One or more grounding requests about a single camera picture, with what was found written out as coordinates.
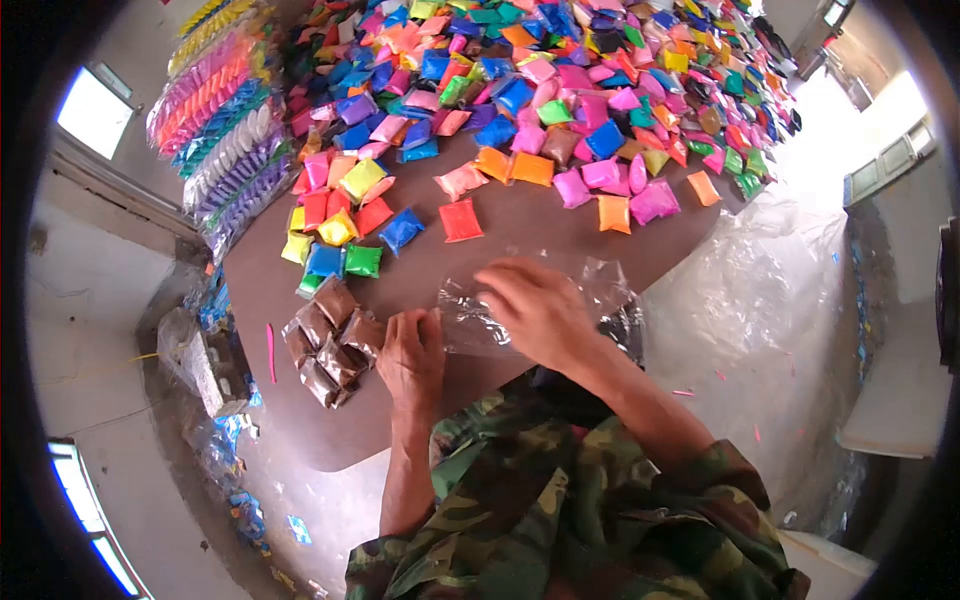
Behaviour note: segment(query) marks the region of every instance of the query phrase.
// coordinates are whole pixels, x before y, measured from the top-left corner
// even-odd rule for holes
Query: tabletop
[[[384,163],[396,175],[384,194],[395,212],[412,206],[426,226],[403,247],[399,257],[385,249],[380,278],[348,276],[348,288],[360,304],[386,323],[396,312],[430,308],[437,303],[441,282],[449,276],[469,280],[491,259],[511,252],[577,253],[604,260],[619,259],[635,292],[641,292],[687,257],[709,233],[721,203],[701,206],[685,176],[703,170],[700,158],[690,154],[687,168],[670,161],[662,177],[673,187],[682,212],[655,219],[645,227],[633,222],[633,234],[598,231],[596,201],[564,209],[556,188],[525,181],[504,186],[499,181],[473,190],[473,206],[484,237],[446,244],[437,207],[449,198],[432,177],[472,160],[477,147],[468,134],[440,139],[434,158],[398,165],[393,151]],[[722,204],[733,212],[744,205],[729,175],[710,173]],[[337,410],[327,410],[300,383],[279,331],[304,304],[295,294],[302,266],[280,257],[286,243],[287,218],[296,197],[276,200],[251,225],[224,261],[237,330],[264,407],[283,423],[283,434],[298,446],[310,467],[337,471],[350,467],[390,446],[391,399],[376,372],[360,377],[360,389]],[[381,228],[359,242],[383,246],[376,237]],[[276,379],[271,383],[265,324],[276,332]],[[482,394],[529,369],[532,363],[516,354],[503,356],[447,356],[440,416],[450,415]]]

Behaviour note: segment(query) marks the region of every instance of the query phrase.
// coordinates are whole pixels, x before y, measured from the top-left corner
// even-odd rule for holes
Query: wall
[[[204,535],[157,445],[139,364],[127,362],[173,259],[45,202],[86,193],[54,177],[37,193],[46,248],[28,259],[30,359],[47,433],[76,441],[117,540],[156,598],[248,598],[200,547]]]
[[[791,50],[796,50],[796,42],[801,40],[804,28],[822,2],[825,0],[764,0],[763,9],[777,35]]]

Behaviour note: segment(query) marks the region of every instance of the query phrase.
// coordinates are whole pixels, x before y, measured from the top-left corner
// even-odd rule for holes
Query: plastic bag
[[[568,276],[583,295],[600,333],[613,339],[634,362],[643,364],[643,311],[619,262],[547,251],[539,252],[536,259]],[[516,353],[510,346],[510,333],[476,298],[480,291],[480,285],[472,279],[444,279],[437,294],[444,350],[474,356]]]

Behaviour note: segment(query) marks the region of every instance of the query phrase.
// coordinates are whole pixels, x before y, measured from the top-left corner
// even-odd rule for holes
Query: blue packaging
[[[400,256],[400,249],[409,244],[410,240],[423,230],[423,223],[414,214],[413,209],[407,206],[377,237],[386,242],[394,256]]]

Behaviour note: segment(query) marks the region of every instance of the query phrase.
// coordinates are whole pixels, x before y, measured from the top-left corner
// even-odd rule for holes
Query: pink powder packet
[[[576,208],[586,204],[591,198],[590,191],[584,185],[584,180],[576,167],[553,176],[553,184],[560,192],[560,197],[564,199],[564,208]]]

